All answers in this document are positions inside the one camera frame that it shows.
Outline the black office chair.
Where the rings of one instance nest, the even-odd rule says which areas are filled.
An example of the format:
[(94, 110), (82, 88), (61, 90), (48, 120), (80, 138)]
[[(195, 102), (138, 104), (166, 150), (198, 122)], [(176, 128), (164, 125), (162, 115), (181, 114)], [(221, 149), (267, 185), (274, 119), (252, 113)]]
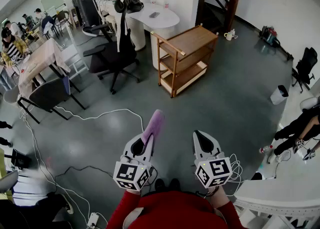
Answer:
[(317, 62), (318, 54), (316, 50), (313, 47), (306, 47), (302, 59), (299, 60), (295, 69), (292, 69), (292, 77), (295, 79), (292, 87), (294, 87), (298, 83), (301, 89), (300, 93), (303, 92), (303, 85), (305, 85), (306, 88), (309, 89), (311, 80), (315, 79), (315, 76), (313, 73), (311, 74), (311, 71)]
[(140, 82), (139, 77), (125, 70), (126, 67), (132, 64), (140, 64), (139, 60), (137, 59), (135, 45), (131, 40), (131, 29), (128, 28), (127, 23), (126, 27), (127, 35), (129, 37), (125, 51), (118, 52), (118, 43), (112, 41), (98, 45), (94, 48), (91, 48), (83, 52), (84, 57), (91, 56), (91, 62), (89, 67), (90, 73), (96, 74), (100, 80), (102, 80), (105, 75), (113, 75), (112, 84), (109, 89), (109, 91), (113, 95), (116, 93), (114, 86), (119, 74), (128, 75), (129, 77), (135, 79), (137, 83)]

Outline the table with beige tablecloth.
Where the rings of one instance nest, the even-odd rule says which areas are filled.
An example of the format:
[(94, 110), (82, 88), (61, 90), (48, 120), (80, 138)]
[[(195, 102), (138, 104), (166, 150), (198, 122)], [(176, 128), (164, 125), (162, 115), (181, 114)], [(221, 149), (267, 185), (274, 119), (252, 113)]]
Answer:
[(28, 60), (20, 64), (18, 88), (22, 97), (30, 96), (32, 80), (54, 62), (68, 73), (71, 71), (62, 58), (60, 46), (53, 38), (50, 38), (33, 52)]

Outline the person's right forearm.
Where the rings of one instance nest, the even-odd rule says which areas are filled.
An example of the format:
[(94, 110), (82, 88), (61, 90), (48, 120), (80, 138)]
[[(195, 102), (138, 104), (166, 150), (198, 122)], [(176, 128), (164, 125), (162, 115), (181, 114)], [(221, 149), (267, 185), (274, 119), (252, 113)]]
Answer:
[(214, 194), (210, 196), (209, 202), (215, 210), (221, 213), (228, 229), (247, 229), (241, 224), (237, 211), (222, 186), (218, 186), (214, 190)]

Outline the white trash bin black liner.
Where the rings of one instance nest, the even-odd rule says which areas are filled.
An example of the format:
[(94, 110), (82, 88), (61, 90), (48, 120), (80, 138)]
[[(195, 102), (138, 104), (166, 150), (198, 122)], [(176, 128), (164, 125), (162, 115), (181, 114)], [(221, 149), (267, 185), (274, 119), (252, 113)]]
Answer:
[(289, 96), (288, 91), (284, 85), (278, 85), (270, 96), (273, 105), (278, 105)]

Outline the white power strip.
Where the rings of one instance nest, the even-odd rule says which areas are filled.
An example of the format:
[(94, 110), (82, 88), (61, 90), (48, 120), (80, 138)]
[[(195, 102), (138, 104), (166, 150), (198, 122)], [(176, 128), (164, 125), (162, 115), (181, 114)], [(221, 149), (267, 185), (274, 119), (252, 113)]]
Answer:
[(92, 212), (88, 218), (87, 229), (97, 229), (99, 218), (100, 216), (97, 212)]

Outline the dark grey chair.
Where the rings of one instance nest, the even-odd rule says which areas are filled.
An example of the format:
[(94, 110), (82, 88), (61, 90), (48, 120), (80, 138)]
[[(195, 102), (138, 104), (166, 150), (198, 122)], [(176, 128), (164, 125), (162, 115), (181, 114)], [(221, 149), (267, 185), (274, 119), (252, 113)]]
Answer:
[(72, 98), (83, 110), (86, 110), (86, 108), (71, 93), (70, 84), (71, 82), (68, 76), (57, 78), (38, 86), (27, 98), (23, 96), (21, 96), (21, 98), (23, 101), (26, 101), (37, 108), (49, 113), (54, 112), (63, 119), (68, 120), (68, 118), (55, 109), (55, 107), (62, 101)]

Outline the white metal-frame table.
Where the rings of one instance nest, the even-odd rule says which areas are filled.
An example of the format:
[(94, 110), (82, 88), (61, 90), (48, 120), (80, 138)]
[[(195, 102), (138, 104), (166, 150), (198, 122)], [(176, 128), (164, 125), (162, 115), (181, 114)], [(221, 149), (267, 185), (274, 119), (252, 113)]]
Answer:
[(320, 177), (246, 180), (234, 196), (242, 219), (270, 216), (265, 229), (320, 229)]

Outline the black box device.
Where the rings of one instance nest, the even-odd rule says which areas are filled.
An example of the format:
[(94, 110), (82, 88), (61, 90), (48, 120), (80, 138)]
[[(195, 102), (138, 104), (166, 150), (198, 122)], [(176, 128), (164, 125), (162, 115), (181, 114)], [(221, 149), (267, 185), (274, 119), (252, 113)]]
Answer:
[(5, 154), (4, 157), (9, 159), (11, 162), (11, 165), (14, 168), (18, 168), (19, 170), (28, 169), (32, 161), (31, 158), (17, 151), (16, 149), (12, 150), (11, 155)]

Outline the person's red top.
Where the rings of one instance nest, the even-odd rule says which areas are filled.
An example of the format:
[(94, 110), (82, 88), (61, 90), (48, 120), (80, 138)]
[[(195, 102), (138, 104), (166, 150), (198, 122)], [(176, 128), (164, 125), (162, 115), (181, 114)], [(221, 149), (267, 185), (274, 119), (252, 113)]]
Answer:
[(122, 229), (228, 229), (208, 200), (181, 191), (140, 196)]

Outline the plastic bottle red label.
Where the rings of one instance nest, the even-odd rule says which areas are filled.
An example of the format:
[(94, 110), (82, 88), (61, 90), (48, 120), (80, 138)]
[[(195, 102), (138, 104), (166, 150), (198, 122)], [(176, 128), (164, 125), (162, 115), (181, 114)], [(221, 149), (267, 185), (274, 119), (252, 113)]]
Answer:
[(272, 144), (266, 145), (266, 146), (261, 147), (261, 148), (259, 149), (259, 153), (260, 153), (260, 154), (263, 154), (263, 153), (269, 152), (269, 151), (272, 150), (273, 148), (274, 148), (274, 147), (273, 147)]

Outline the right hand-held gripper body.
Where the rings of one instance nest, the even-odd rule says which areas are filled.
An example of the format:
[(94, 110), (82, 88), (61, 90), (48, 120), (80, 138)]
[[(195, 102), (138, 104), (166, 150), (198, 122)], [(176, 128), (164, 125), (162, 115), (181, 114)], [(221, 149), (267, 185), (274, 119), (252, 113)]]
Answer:
[(225, 157), (224, 152), (216, 155), (194, 153), (194, 156), (195, 177), (205, 188), (222, 186), (233, 174), (230, 158)]

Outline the person's left forearm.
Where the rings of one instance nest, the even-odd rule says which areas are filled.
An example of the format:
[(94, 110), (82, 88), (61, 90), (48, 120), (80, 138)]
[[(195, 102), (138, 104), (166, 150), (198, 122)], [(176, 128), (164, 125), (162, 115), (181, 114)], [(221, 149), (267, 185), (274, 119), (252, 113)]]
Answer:
[(105, 229), (122, 229), (125, 218), (138, 206), (140, 198), (140, 191), (127, 189), (111, 215)]

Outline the wooden three-tier cart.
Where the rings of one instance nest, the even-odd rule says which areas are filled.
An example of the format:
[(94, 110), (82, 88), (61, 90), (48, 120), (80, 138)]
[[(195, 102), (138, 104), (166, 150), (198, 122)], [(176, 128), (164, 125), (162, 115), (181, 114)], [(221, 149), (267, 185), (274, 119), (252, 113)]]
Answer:
[(205, 75), (218, 36), (201, 25), (169, 39), (151, 35), (156, 38), (158, 85), (175, 98)]

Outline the dark grey appliance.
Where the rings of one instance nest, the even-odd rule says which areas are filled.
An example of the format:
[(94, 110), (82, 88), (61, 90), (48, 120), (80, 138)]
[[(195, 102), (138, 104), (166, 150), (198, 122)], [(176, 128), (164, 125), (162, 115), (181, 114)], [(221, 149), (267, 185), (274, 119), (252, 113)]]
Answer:
[(96, 0), (71, 0), (75, 8), (78, 8), (82, 23), (85, 26), (100, 25), (98, 4)]

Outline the purple cloth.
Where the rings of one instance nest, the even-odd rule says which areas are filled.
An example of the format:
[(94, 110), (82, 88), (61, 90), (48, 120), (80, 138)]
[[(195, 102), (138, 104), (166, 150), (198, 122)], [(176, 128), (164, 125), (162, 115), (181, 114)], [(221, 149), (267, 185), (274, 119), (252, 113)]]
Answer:
[(146, 129), (144, 130), (144, 132), (142, 133), (142, 135), (140, 137), (145, 146), (147, 145), (151, 136), (153, 136), (154, 140), (157, 138), (157, 136), (160, 133), (160, 130), (161, 130), (161, 127), (162, 127), (164, 120), (165, 120), (165, 116), (164, 116), (163, 111), (160, 109), (157, 109), (153, 113)]

